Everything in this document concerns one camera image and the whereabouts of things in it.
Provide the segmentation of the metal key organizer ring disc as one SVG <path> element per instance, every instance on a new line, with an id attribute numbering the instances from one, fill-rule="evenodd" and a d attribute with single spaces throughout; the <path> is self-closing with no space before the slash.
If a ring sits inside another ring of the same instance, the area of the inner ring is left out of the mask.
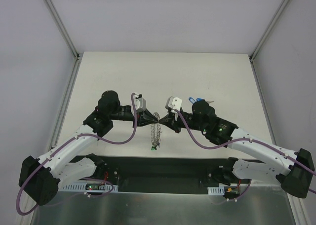
<path id="1" fill-rule="evenodd" d="M 160 139 L 161 137 L 161 126 L 159 123 L 151 124 L 151 148 L 156 147 L 157 149 L 160 147 Z"/>

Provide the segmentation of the blue key tag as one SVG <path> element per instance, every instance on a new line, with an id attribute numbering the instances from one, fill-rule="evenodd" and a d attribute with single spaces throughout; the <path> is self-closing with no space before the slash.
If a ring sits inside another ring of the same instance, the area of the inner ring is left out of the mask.
<path id="1" fill-rule="evenodd" d="M 194 104 L 195 102 L 202 101 L 203 99 L 202 99 L 202 98 L 196 98 L 196 99 L 194 99 L 194 98 L 192 98 L 192 97 L 189 97 L 188 100 L 189 100 L 190 103 Z"/>

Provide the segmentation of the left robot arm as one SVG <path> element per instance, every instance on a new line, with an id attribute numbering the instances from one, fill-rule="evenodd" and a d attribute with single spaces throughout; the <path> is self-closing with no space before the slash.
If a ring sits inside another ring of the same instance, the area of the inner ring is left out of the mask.
<path id="1" fill-rule="evenodd" d="M 113 128 L 113 121 L 132 122 L 132 135 L 119 142 L 105 139 Z M 93 112 L 63 144 L 34 158 L 28 156 L 22 162 L 18 195 L 25 192 L 38 206 L 49 203 L 62 187 L 85 177 L 99 180 L 104 175 L 104 163 L 94 154 L 85 156 L 77 163 L 70 161 L 84 149 L 101 140 L 113 145 L 130 142 L 138 127 L 157 123 L 158 119 L 147 108 L 140 94 L 131 95 L 131 105 L 122 106 L 118 94 L 113 90 L 102 93 Z"/>

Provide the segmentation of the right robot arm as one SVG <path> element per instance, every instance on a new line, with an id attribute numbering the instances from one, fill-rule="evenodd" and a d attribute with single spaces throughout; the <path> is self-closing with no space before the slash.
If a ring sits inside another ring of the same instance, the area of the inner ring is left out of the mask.
<path id="1" fill-rule="evenodd" d="M 213 150 L 226 147 L 257 159 L 257 162 L 246 162 L 230 158 L 220 172 L 222 183 L 230 184 L 237 179 L 269 180 L 292 196 L 307 197 L 316 175 L 309 151 L 303 148 L 294 151 L 262 142 L 236 124 L 218 117 L 215 109 L 204 99 L 192 104 L 191 113 L 184 112 L 181 103 L 181 99 L 170 97 L 166 103 L 168 114 L 159 123 L 176 133 L 182 128 L 186 128 L 190 135 L 193 130 L 200 131 L 213 144 L 200 144 L 201 148 Z"/>

